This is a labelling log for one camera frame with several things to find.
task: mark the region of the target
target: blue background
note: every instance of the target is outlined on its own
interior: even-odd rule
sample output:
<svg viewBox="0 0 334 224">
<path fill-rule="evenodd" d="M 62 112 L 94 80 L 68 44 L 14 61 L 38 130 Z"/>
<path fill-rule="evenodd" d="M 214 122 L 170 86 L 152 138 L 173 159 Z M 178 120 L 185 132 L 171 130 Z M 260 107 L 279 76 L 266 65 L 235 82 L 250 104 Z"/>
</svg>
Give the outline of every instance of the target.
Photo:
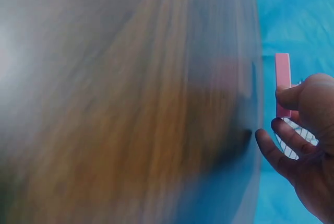
<svg viewBox="0 0 334 224">
<path fill-rule="evenodd" d="M 290 53 L 292 82 L 313 73 L 334 76 L 334 0 L 257 0 L 263 41 L 264 127 L 273 136 L 277 52 Z M 321 223 L 294 188 L 263 159 L 255 224 Z"/>
</svg>

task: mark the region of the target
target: wooden board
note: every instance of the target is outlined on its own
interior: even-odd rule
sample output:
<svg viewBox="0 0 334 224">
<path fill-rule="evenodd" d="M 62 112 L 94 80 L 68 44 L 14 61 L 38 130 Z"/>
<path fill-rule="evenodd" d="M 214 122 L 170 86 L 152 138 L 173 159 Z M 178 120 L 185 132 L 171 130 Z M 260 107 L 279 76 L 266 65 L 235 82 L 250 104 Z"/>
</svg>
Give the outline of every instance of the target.
<svg viewBox="0 0 334 224">
<path fill-rule="evenodd" d="M 252 223 L 255 0 L 0 0 L 3 223 Z"/>
</svg>

